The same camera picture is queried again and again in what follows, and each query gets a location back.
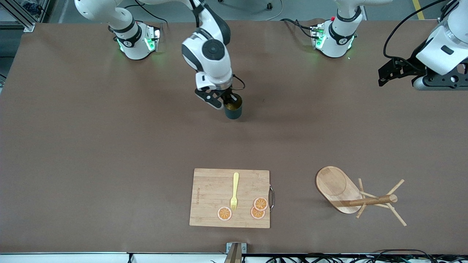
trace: metal clamp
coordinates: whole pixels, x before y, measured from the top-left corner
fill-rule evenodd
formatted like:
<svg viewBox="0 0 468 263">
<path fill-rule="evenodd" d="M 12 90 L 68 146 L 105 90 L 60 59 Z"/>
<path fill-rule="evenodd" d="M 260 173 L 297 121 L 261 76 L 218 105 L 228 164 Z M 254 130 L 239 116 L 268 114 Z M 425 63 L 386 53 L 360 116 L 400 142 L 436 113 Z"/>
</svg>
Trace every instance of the metal clamp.
<svg viewBox="0 0 468 263">
<path fill-rule="evenodd" d="M 273 187 L 271 186 L 271 184 L 270 184 L 270 192 L 271 192 L 271 199 L 273 200 L 272 202 L 270 202 L 270 195 L 268 195 L 268 203 L 271 204 L 270 205 L 270 213 L 271 213 L 271 211 L 273 210 L 273 207 L 275 206 L 275 191 L 273 190 Z"/>
<path fill-rule="evenodd" d="M 232 246 L 234 245 L 240 245 L 241 247 L 241 252 L 243 254 L 246 254 L 247 253 L 247 243 L 241 243 L 241 242 L 229 242 L 229 243 L 226 243 L 226 253 L 229 254 L 229 250 L 231 249 Z"/>
</svg>

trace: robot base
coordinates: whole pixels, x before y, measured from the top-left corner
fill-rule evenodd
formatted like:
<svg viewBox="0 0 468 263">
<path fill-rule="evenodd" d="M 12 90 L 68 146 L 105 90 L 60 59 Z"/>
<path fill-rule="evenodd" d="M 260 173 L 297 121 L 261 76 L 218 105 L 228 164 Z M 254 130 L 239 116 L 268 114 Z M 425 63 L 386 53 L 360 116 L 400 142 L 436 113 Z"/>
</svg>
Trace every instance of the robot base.
<svg viewBox="0 0 468 263">
<path fill-rule="evenodd" d="M 330 36 L 329 26 L 331 23 L 332 21 L 328 20 L 323 24 L 317 25 L 316 28 L 311 29 L 312 36 L 319 38 L 312 38 L 312 46 L 315 49 L 320 50 L 327 57 L 339 58 L 343 56 L 346 51 L 348 51 L 348 49 L 351 48 L 354 37 L 352 37 L 351 40 L 349 40 L 346 44 L 337 44 L 336 40 Z"/>
<path fill-rule="evenodd" d="M 151 52 L 156 51 L 159 43 L 160 30 L 147 26 L 144 23 L 138 22 L 138 26 L 142 30 L 141 37 L 135 42 L 133 47 L 127 47 L 124 43 L 119 43 L 120 50 L 125 55 L 133 60 L 140 60 L 146 58 Z"/>
</svg>

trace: fake orange slice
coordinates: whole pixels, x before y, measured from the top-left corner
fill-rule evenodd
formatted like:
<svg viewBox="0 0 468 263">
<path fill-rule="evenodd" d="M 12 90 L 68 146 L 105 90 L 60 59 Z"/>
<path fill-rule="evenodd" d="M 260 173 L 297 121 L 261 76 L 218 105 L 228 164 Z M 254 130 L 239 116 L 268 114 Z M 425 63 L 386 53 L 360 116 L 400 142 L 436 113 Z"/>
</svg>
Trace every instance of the fake orange slice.
<svg viewBox="0 0 468 263">
<path fill-rule="evenodd" d="M 268 201 L 263 197 L 259 197 L 254 200 L 254 207 L 258 211 L 265 211 L 268 208 Z"/>
<path fill-rule="evenodd" d="M 262 219 L 265 216 L 265 211 L 258 211 L 255 207 L 250 209 L 250 215 L 255 219 Z"/>
<path fill-rule="evenodd" d="M 228 221 L 233 216 L 233 212 L 227 206 L 223 206 L 218 210 L 218 218 L 223 221 Z"/>
</svg>

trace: bamboo cutting board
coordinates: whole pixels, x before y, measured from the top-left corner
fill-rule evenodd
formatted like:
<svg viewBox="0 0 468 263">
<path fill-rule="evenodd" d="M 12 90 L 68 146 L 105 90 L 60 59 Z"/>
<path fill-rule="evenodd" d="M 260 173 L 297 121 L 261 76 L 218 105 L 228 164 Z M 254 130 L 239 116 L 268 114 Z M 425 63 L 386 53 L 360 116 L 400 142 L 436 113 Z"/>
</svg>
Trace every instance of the bamboo cutting board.
<svg viewBox="0 0 468 263">
<path fill-rule="evenodd" d="M 237 208 L 231 219 L 222 221 L 218 210 L 230 207 L 234 173 L 239 173 Z M 262 219 L 250 215 L 257 197 L 268 199 L 270 172 L 265 170 L 195 169 L 193 176 L 191 226 L 270 228 L 270 210 Z"/>
</svg>

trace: fork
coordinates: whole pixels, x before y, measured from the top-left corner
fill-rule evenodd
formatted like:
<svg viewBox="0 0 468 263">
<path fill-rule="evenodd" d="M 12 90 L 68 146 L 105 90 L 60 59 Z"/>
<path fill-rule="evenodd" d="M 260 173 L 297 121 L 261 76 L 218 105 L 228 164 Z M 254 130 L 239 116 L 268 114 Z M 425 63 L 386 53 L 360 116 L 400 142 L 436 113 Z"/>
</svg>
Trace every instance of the fork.
<svg viewBox="0 0 468 263">
<path fill-rule="evenodd" d="M 231 210 L 234 211 L 237 207 L 237 184 L 239 183 L 239 173 L 234 173 L 234 182 L 233 182 L 233 198 L 231 198 Z"/>
</svg>

